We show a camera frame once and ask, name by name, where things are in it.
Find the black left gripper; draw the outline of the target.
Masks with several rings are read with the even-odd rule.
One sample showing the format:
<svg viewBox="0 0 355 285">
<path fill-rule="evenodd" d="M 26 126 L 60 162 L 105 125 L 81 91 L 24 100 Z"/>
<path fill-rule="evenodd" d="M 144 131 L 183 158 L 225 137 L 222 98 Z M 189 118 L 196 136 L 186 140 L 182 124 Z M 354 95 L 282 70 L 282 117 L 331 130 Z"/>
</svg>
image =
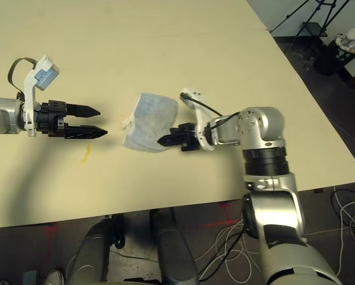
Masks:
<svg viewBox="0 0 355 285">
<path fill-rule="evenodd" d="M 101 114 L 90 106 L 66 104 L 62 101 L 50 100 L 47 103 L 42 103 L 40 110 L 36 113 L 36 131 L 47 134 L 49 137 L 90 140 L 107 134 L 106 130 L 96 126 L 68 126 L 66 128 L 66 124 L 64 123 L 66 115 L 78 118 L 90 118 Z"/>
</svg>

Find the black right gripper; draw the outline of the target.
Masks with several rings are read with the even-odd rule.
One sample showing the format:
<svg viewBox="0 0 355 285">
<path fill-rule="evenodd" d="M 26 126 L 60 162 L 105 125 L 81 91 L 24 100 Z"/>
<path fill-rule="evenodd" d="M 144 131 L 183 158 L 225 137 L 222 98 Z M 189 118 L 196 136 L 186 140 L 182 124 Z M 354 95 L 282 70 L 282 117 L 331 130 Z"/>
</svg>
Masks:
<svg viewBox="0 0 355 285">
<path fill-rule="evenodd" d="M 181 145 L 181 151 L 199 150 L 200 144 L 195 135 L 195 127 L 194 123 L 189 122 L 177 128 L 170 128 L 170 134 L 162 136 L 157 142 L 162 146 Z"/>
</svg>

